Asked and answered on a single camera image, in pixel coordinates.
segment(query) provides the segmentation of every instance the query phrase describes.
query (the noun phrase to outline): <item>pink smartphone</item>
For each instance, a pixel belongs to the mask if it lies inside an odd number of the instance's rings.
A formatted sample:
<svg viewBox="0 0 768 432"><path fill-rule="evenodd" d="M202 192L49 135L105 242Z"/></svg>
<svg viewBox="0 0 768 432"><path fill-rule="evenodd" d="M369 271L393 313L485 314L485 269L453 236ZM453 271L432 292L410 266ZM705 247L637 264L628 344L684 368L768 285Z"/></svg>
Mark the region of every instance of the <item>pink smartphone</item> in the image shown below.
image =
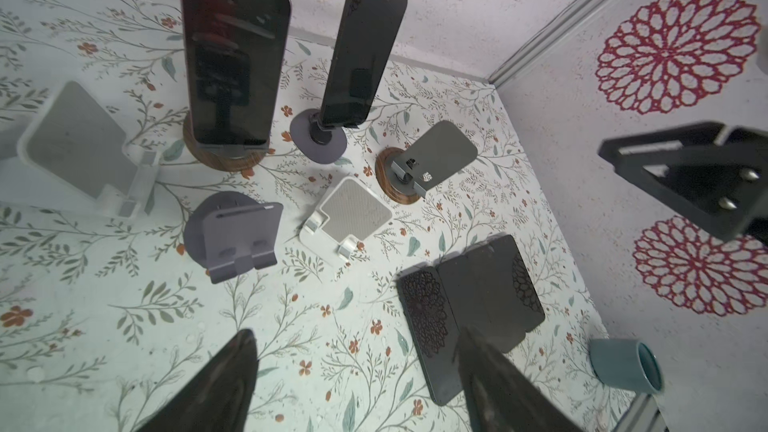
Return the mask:
<svg viewBox="0 0 768 432"><path fill-rule="evenodd" d="M190 116L226 156L269 145L290 0L181 0Z"/></svg>

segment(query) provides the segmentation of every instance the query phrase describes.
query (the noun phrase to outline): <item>phone screen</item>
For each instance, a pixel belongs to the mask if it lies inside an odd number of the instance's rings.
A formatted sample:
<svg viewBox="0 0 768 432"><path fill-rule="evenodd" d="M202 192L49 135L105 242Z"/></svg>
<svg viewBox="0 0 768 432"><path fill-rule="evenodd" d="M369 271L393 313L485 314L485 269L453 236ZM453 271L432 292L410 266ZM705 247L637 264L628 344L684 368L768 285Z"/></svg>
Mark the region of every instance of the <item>phone screen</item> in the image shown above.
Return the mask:
<svg viewBox="0 0 768 432"><path fill-rule="evenodd" d="M407 5L408 0L346 0L322 98L322 126L366 120Z"/></svg>
<svg viewBox="0 0 768 432"><path fill-rule="evenodd" d="M288 37L290 0L181 0L195 139L264 146Z"/></svg>

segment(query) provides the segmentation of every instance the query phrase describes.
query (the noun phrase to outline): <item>screw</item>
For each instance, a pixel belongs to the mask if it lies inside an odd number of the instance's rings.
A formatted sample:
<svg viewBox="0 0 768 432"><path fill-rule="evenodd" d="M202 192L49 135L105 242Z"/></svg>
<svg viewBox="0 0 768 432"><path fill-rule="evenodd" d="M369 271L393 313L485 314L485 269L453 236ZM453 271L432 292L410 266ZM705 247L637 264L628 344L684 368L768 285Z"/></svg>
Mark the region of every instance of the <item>screw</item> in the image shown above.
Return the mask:
<svg viewBox="0 0 768 432"><path fill-rule="evenodd" d="M728 197L720 197L717 205L725 210L736 210L736 203Z"/></svg>
<svg viewBox="0 0 768 432"><path fill-rule="evenodd" d="M751 168L742 168L739 171L739 176L748 182L754 182L755 180L760 178L760 174L758 174L756 171L754 171Z"/></svg>

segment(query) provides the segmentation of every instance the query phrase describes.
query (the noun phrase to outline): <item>purple phone stand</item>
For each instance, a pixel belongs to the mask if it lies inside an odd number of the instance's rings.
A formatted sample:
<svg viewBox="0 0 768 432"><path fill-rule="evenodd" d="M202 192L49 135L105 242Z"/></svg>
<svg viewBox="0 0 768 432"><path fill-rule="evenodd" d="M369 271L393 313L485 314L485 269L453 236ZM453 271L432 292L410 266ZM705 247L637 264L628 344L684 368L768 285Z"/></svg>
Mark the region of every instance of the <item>purple phone stand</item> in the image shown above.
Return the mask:
<svg viewBox="0 0 768 432"><path fill-rule="evenodd" d="M259 204L240 192L218 192L192 212L184 227L184 246L218 284L277 264L275 240L282 214L283 204Z"/></svg>
<svg viewBox="0 0 768 432"><path fill-rule="evenodd" d="M290 123L290 136L309 160L332 164L346 150L346 134L341 127L321 129L317 121L319 116L318 109L307 109L294 117Z"/></svg>

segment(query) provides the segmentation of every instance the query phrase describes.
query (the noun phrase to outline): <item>teal cup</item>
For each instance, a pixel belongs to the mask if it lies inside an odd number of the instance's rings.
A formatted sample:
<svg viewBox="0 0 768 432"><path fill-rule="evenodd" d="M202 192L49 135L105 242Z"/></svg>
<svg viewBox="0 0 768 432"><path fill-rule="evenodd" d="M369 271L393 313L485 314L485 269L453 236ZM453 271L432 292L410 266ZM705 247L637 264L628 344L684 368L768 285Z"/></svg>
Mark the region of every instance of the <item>teal cup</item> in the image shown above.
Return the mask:
<svg viewBox="0 0 768 432"><path fill-rule="evenodd" d="M661 368L646 344L636 339L596 338L589 341L592 368L603 384L640 394L664 388Z"/></svg>

